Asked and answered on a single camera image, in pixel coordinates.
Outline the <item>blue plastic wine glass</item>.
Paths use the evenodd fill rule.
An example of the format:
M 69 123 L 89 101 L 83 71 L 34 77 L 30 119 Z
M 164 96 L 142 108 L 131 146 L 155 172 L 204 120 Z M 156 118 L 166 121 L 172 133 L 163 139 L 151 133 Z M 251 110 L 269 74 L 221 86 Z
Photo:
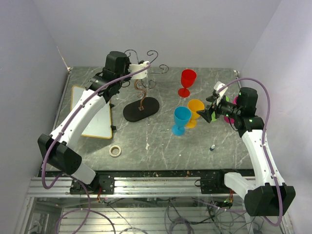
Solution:
M 174 111 L 174 122 L 172 126 L 172 133 L 176 136 L 181 136 L 185 133 L 185 125 L 191 119 L 191 111 L 189 108 L 179 106 Z

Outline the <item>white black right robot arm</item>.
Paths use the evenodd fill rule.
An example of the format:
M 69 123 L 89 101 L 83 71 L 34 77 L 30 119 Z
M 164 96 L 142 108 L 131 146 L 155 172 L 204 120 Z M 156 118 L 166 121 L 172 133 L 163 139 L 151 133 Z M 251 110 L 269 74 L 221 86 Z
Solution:
M 295 197 L 295 189 L 286 185 L 277 169 L 264 131 L 265 123 L 255 114 L 257 91 L 240 88 L 235 103 L 226 100 L 226 91 L 225 84 L 216 84 L 213 94 L 206 99 L 210 105 L 197 113 L 207 122 L 212 121 L 212 115 L 234 119 L 234 126 L 251 158 L 255 181 L 248 181 L 240 173 L 227 172 L 216 179 L 214 185 L 221 193 L 229 189 L 237 193 L 250 216 L 283 216 Z

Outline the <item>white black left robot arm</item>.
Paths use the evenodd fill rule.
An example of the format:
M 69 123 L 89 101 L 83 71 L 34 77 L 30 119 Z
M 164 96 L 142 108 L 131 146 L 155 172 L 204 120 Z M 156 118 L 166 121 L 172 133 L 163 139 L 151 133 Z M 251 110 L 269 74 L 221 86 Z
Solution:
M 123 52 L 111 51 L 105 66 L 87 83 L 80 100 L 65 120 L 49 135 L 38 138 L 43 158 L 42 176 L 46 165 L 52 165 L 62 173 L 82 182 L 82 188 L 89 194 L 99 189 L 96 172 L 82 162 L 74 147 L 87 125 L 96 113 L 107 105 L 113 95 L 122 87 L 122 77 L 129 76 L 130 59 Z

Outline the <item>orange plastic wine glass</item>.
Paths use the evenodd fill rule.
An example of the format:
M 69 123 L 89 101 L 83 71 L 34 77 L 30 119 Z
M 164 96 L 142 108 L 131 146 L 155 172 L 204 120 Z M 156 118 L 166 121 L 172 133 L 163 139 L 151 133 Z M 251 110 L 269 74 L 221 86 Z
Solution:
M 191 99 L 187 105 L 188 109 L 191 111 L 191 118 L 189 122 L 186 124 L 187 128 L 194 128 L 197 125 L 197 119 L 199 118 L 199 114 L 197 111 L 202 111 L 205 109 L 205 105 L 199 99 Z

